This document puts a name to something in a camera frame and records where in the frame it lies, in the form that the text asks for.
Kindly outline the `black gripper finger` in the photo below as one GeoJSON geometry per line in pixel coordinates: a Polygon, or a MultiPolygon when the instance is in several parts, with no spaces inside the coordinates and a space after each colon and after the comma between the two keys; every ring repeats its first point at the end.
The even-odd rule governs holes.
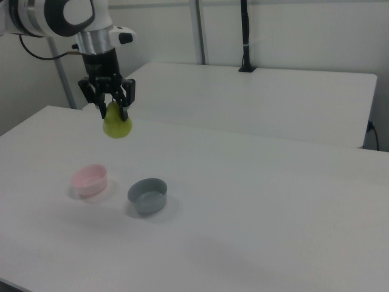
{"type": "Polygon", "coordinates": [[[89,104],[94,104],[95,107],[100,111],[102,119],[104,119],[107,112],[105,94],[100,93],[98,89],[94,89],[87,77],[81,79],[78,82],[78,86],[81,89],[86,101],[89,104]]]}
{"type": "Polygon", "coordinates": [[[112,93],[113,99],[119,106],[119,116],[123,122],[128,120],[128,108],[135,101],[136,81],[122,79],[112,93]]]}

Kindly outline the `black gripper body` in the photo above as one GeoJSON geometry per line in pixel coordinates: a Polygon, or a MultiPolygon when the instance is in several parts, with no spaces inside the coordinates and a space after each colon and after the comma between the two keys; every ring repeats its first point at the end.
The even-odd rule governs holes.
{"type": "Polygon", "coordinates": [[[119,62],[115,49],[102,54],[83,54],[84,66],[88,74],[88,81],[100,92],[117,92],[122,84],[119,62]]]}

